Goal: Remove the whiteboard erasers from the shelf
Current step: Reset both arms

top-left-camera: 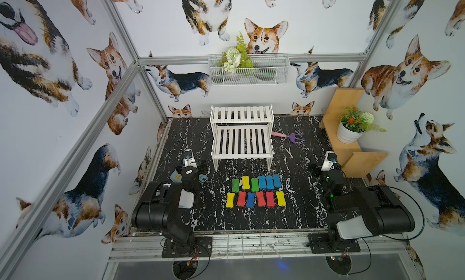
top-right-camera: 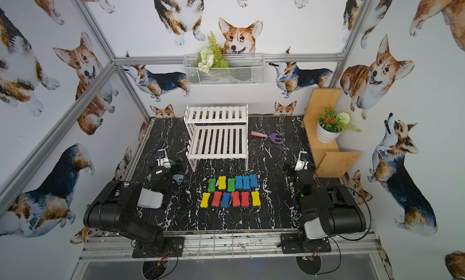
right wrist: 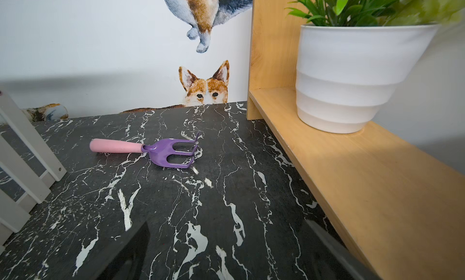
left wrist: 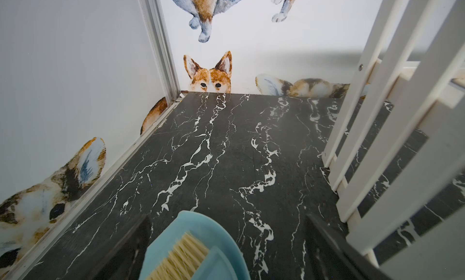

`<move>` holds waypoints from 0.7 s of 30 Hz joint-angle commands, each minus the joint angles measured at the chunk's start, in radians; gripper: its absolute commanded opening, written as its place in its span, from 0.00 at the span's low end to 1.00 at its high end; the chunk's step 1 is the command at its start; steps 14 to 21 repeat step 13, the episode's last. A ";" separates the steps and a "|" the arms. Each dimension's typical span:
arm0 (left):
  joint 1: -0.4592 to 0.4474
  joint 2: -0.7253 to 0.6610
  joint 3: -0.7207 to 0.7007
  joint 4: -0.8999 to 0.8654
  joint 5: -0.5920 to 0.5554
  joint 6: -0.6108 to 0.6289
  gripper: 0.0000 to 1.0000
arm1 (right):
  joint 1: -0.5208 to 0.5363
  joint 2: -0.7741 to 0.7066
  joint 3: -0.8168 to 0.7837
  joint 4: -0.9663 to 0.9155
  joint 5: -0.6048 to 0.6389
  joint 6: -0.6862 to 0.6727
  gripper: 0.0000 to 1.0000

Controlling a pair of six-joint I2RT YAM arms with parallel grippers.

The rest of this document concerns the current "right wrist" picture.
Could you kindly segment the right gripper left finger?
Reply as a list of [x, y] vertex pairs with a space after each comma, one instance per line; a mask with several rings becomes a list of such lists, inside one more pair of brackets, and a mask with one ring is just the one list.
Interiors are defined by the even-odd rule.
[[85, 280], [138, 280], [144, 265], [150, 231], [138, 223], [107, 245], [83, 266]]

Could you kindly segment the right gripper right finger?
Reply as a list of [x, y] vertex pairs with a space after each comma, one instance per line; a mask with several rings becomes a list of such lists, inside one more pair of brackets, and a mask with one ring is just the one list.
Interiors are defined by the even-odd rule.
[[303, 221], [303, 269], [310, 280], [378, 280], [316, 222]]

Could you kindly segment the white wooden shelf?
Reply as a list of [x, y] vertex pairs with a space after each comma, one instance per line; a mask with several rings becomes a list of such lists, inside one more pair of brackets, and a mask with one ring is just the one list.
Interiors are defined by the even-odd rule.
[[50, 187], [61, 181], [67, 170], [4, 90], [1, 91], [1, 116], [46, 169], [38, 176], [13, 147], [1, 138], [1, 169], [24, 190], [18, 200], [1, 191], [1, 252], [3, 252], [4, 243], [12, 234], [21, 231], [31, 217], [29, 212], [45, 201], [51, 193]]

